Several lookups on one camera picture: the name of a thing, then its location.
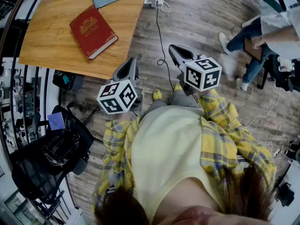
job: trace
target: wooden floor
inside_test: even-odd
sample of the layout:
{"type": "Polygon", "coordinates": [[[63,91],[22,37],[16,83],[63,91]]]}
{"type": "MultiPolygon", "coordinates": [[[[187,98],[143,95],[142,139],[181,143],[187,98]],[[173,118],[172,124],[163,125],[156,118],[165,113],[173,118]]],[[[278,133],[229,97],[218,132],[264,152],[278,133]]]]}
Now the wooden floor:
{"type": "MultiPolygon", "coordinates": [[[[218,33],[223,31],[229,38],[236,35],[241,24],[258,14],[257,0],[166,0],[171,11],[168,14],[158,12],[158,23],[161,29],[166,61],[170,67],[171,80],[175,84],[180,73],[174,66],[168,47],[170,44],[186,45],[198,49],[199,54],[213,57],[223,67],[219,95],[226,97],[236,105],[240,122],[245,126],[257,115],[266,115],[278,99],[278,91],[274,82],[266,82],[264,90],[258,90],[257,84],[262,81],[262,72],[254,79],[247,92],[235,89],[236,77],[241,77],[245,64],[250,61],[244,52],[226,55],[218,42],[218,33]]],[[[159,88],[164,98],[171,92],[166,65],[159,67],[157,60],[163,58],[156,25],[156,9],[144,7],[140,14],[129,56],[136,57],[139,65],[138,86],[143,89],[143,111],[152,103],[152,91],[159,88]]],[[[85,77],[83,87],[79,91],[63,94],[63,104],[75,102],[74,114],[84,120],[98,103],[96,97],[104,80],[85,77]]],[[[267,118],[257,118],[249,131],[261,144],[273,143],[272,151],[281,148],[275,163],[277,175],[283,173],[287,162],[283,155],[286,142],[295,139],[299,133],[300,93],[280,90],[279,103],[267,118]]],[[[105,131],[105,120],[111,119],[103,112],[94,115],[87,125],[88,129],[99,139],[105,131]]],[[[84,209],[88,224],[94,224],[90,211],[90,197],[102,171],[104,146],[95,143],[91,148],[88,168],[81,176],[69,177],[75,202],[84,209]]]]}

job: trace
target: yellow sneaker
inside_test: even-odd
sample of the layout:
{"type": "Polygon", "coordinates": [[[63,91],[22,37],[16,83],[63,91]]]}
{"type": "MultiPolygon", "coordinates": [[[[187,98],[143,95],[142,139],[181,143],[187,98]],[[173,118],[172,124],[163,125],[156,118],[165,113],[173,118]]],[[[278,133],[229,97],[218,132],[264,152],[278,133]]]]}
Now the yellow sneaker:
{"type": "Polygon", "coordinates": [[[174,91],[176,90],[182,90],[182,87],[180,86],[179,83],[175,84],[174,91]]]}
{"type": "Polygon", "coordinates": [[[155,89],[153,92],[153,100],[157,100],[157,99],[163,99],[163,95],[161,95],[161,92],[159,89],[155,89]]]}

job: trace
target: power strip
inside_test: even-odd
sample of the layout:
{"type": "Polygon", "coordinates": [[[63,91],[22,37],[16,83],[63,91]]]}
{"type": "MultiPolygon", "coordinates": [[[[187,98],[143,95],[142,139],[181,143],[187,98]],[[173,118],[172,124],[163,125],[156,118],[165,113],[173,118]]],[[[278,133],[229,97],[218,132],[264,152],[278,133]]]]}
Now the power strip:
{"type": "MultiPolygon", "coordinates": [[[[163,5],[163,0],[156,0],[158,5],[163,5]]],[[[151,0],[145,0],[144,4],[150,4],[151,5],[151,0]]]]}

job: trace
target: brown hair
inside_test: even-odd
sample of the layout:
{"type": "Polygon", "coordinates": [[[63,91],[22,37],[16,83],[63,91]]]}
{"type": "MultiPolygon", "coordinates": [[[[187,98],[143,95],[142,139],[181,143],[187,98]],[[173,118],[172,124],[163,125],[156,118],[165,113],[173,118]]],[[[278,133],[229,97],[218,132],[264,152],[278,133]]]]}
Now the brown hair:
{"type": "Polygon", "coordinates": [[[124,187],[107,194],[102,208],[95,209],[95,215],[99,225],[149,225],[144,208],[124,187]]]}
{"type": "MultiPolygon", "coordinates": [[[[240,179],[226,167],[223,171],[227,183],[227,190],[222,192],[225,213],[268,221],[273,193],[271,188],[266,188],[260,170],[254,166],[245,168],[240,179]]],[[[102,225],[149,224],[141,204],[123,187],[107,195],[95,214],[102,225]]]]}
{"type": "Polygon", "coordinates": [[[245,168],[240,179],[228,168],[223,169],[227,191],[223,192],[225,213],[268,221],[273,199],[272,188],[267,188],[260,169],[245,168]]]}

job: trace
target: red book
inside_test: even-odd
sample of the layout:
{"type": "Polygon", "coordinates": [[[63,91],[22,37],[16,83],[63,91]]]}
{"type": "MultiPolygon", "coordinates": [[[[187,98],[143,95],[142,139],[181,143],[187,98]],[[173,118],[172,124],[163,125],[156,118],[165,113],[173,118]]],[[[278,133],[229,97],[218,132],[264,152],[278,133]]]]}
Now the red book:
{"type": "Polygon", "coordinates": [[[95,58],[118,40],[94,5],[79,14],[70,23],[70,27],[82,51],[89,59],[95,58]]]}

